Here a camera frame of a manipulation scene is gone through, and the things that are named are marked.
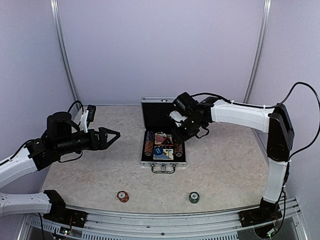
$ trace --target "speckled tabletop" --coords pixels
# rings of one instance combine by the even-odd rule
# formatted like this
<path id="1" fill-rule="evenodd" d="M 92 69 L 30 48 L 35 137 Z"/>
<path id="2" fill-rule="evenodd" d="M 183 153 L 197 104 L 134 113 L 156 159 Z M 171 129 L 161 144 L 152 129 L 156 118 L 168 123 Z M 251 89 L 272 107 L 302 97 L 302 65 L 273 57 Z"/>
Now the speckled tabletop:
<path id="1" fill-rule="evenodd" d="M 68 205 L 128 213 L 227 210 L 258 204 L 263 196 L 268 166 L 250 128 L 212 123 L 208 136 L 185 143 L 185 168 L 154 174 L 140 165 L 145 131 L 140 106 L 98 106 L 90 128 L 98 127 L 121 137 L 107 150 L 52 164 L 42 190 L 56 190 Z M 129 194 L 128 202 L 117 199 L 119 191 Z M 193 191 L 200 195 L 196 204 L 189 202 Z"/>

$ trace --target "white robotic arm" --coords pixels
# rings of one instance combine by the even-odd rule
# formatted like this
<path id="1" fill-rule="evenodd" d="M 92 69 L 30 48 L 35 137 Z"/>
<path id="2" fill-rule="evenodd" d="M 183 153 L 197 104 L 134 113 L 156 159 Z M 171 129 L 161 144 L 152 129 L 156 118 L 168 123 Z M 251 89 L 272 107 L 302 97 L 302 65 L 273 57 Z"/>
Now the white robotic arm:
<path id="1" fill-rule="evenodd" d="M 61 162 L 61 156 L 69 153 L 81 154 L 83 150 L 107 149 L 120 133 L 104 127 L 99 131 L 88 129 L 93 122 L 96 107 L 89 105 L 78 124 L 71 120 L 69 112 L 56 112 L 47 118 L 47 129 L 41 138 L 25 142 L 19 150 L 0 161 L 0 189 L 14 180 Z M 115 135 L 110 141 L 108 134 Z M 64 200 L 55 190 L 45 190 L 36 194 L 5 194 L 0 192 L 0 217 L 12 214 L 42 213 L 47 219 L 65 223 L 84 216 L 83 213 L 67 209 Z M 84 220 L 78 221 L 82 226 Z"/>
<path id="2" fill-rule="evenodd" d="M 288 178 L 289 155 L 293 145 L 294 131 L 286 107 L 253 106 L 226 101 L 217 96 L 207 97 L 201 102 L 188 93 L 179 95 L 174 101 L 175 111 L 170 117 L 175 121 L 173 138 L 184 142 L 198 136 L 199 129 L 209 130 L 209 123 L 230 123 L 268 133 L 267 155 L 269 174 L 260 208 L 242 212 L 243 227 L 280 218 L 278 201 Z"/>

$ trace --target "green poker chip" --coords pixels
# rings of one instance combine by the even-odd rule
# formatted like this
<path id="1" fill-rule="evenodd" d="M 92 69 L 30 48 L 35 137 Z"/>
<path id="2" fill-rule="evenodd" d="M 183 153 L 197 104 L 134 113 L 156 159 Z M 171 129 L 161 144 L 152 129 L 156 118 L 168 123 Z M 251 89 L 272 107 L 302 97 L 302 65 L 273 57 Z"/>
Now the green poker chip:
<path id="1" fill-rule="evenodd" d="M 196 191 L 193 191 L 189 194 L 189 201 L 192 204 L 196 204 L 200 200 L 200 195 Z"/>

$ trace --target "aluminum case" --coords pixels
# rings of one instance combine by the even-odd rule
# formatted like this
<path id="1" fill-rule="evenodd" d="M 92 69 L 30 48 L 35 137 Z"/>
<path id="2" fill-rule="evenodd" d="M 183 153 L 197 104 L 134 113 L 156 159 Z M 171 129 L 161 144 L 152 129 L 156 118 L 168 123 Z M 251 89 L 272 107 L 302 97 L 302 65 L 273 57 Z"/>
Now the aluminum case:
<path id="1" fill-rule="evenodd" d="M 146 156 L 144 154 L 148 131 L 153 131 L 154 133 L 163 132 L 166 134 L 170 134 L 172 128 L 176 127 L 174 121 L 172 121 L 169 117 L 169 114 L 175 110 L 172 104 L 174 100 L 174 97 L 141 98 L 141 110 L 145 130 L 140 162 L 142 166 L 151 166 L 153 164 L 155 167 L 161 167 L 163 165 L 165 165 L 166 167 L 170 167 L 172 165 L 175 165 L 176 167 L 185 167 L 187 165 L 186 149 L 184 143 L 182 144 L 182 156 L 177 157 L 174 155 L 173 160 L 154 159 L 153 155 Z"/>

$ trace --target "case lid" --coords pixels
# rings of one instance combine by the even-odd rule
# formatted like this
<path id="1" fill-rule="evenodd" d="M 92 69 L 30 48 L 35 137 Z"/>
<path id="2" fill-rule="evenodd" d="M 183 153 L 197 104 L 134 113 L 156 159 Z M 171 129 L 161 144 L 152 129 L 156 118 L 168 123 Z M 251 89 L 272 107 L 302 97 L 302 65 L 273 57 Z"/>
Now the case lid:
<path id="1" fill-rule="evenodd" d="M 145 129 L 175 127 L 169 114 L 175 110 L 174 97 L 142 97 L 141 109 Z"/>

